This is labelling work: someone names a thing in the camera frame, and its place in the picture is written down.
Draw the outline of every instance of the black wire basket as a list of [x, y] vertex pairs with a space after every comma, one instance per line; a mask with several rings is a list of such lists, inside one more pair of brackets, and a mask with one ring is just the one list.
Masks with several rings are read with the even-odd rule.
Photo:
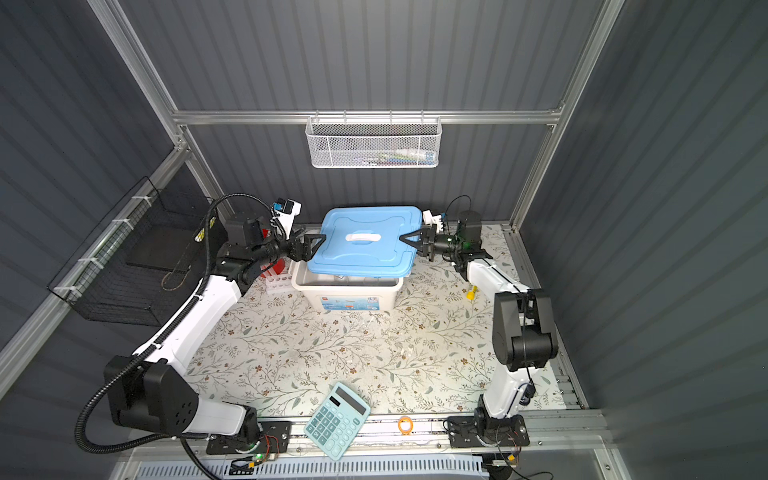
[[[205, 271], [199, 235], [209, 206], [202, 194], [153, 190], [89, 258], [81, 272], [48, 289], [83, 318], [162, 326], [197, 287]], [[210, 251], [227, 240], [221, 222], [210, 228]]]

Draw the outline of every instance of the wire mesh basket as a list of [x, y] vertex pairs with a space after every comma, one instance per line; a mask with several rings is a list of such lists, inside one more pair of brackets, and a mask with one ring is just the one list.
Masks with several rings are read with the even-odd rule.
[[306, 122], [306, 140], [317, 168], [434, 168], [441, 136], [439, 117], [362, 122], [315, 116]]
[[[49, 285], [83, 318], [162, 326], [192, 294], [205, 271], [203, 226], [208, 199], [202, 194], [153, 190], [88, 258], [66, 284]], [[210, 228], [211, 253], [227, 234]]]

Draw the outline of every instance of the vent grille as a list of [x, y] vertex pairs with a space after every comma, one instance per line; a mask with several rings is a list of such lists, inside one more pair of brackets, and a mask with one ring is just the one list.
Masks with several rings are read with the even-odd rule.
[[[204, 460], [215, 475], [221, 478], [314, 478], [318, 475], [334, 477], [373, 477], [398, 475], [452, 475], [466, 478], [488, 478], [482, 471], [482, 458], [472, 455], [377, 455], [342, 458], [334, 462], [327, 457], [279, 458], [255, 468], [250, 475], [228, 475], [232, 460]], [[136, 480], [165, 480], [183, 478], [204, 480], [190, 461], [142, 462]]]

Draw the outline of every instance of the light blue calculator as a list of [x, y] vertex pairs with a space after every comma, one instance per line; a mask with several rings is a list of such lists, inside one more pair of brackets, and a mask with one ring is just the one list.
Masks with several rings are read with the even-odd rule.
[[370, 413], [371, 407], [363, 399], [337, 383], [312, 415], [304, 432], [335, 461], [344, 455]]

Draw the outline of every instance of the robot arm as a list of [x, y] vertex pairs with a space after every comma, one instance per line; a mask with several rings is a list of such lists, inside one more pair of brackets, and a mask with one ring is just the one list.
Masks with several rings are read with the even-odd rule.
[[483, 395], [485, 413], [509, 418], [536, 392], [535, 378], [558, 352], [549, 297], [512, 279], [489, 259], [467, 266], [468, 281], [493, 302], [492, 344], [502, 364]]
[[[254, 215], [236, 214], [227, 223], [229, 241], [219, 249], [202, 295], [197, 295], [198, 284], [163, 328], [139, 346], [134, 355], [150, 346], [155, 350], [135, 371], [121, 377], [121, 381], [108, 391], [114, 423], [168, 436], [225, 435], [245, 444], [259, 438], [257, 413], [253, 407], [202, 399], [183, 375], [200, 344], [265, 270], [264, 264], [274, 265], [281, 257], [309, 260], [325, 240], [324, 235], [291, 236], [293, 218], [301, 211], [301, 204], [279, 199], [273, 209], [270, 221]], [[274, 233], [277, 222], [283, 227], [284, 236]], [[195, 297], [191, 310], [184, 314]], [[180, 322], [170, 335], [158, 341], [162, 332], [171, 328], [177, 318]], [[104, 379], [114, 379], [132, 358], [115, 356], [104, 370]]]
[[487, 419], [514, 416], [535, 394], [533, 378], [558, 352], [549, 297], [504, 273], [482, 248], [480, 215], [463, 211], [453, 235], [435, 225], [407, 233], [400, 240], [433, 261], [441, 255], [464, 280], [476, 285], [493, 302], [493, 349], [501, 365], [475, 411], [482, 436]]

